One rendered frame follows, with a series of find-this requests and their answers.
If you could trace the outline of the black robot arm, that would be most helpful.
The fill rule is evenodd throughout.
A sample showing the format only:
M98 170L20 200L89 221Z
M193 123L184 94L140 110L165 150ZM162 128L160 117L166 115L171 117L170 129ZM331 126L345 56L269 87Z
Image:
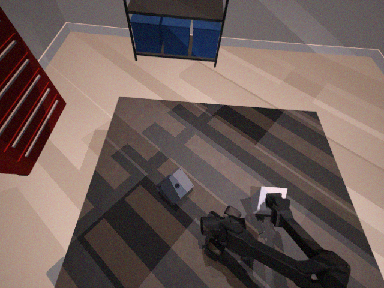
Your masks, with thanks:
M294 281L300 288L347 288L351 273L349 264L335 252L324 250L293 219L290 200L283 199L282 193L267 193L266 207L272 211L270 222L274 227L282 227L308 256L308 260L295 260L258 241L246 230L245 219L234 215L223 218L210 211L200 219L201 234L218 235L219 243L229 251L257 260ZM311 279L312 274L318 280Z

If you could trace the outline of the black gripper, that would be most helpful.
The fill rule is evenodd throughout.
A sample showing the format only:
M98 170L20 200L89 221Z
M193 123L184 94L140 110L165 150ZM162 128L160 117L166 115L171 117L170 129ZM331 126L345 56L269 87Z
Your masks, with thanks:
M241 212L230 205L226 208L224 213L227 215L234 215L238 218L240 218L241 216ZM206 245L206 249L215 254L217 257L220 257L225 247L219 243L218 235L213 235L212 237L215 238L217 241L213 238L210 238L209 242Z

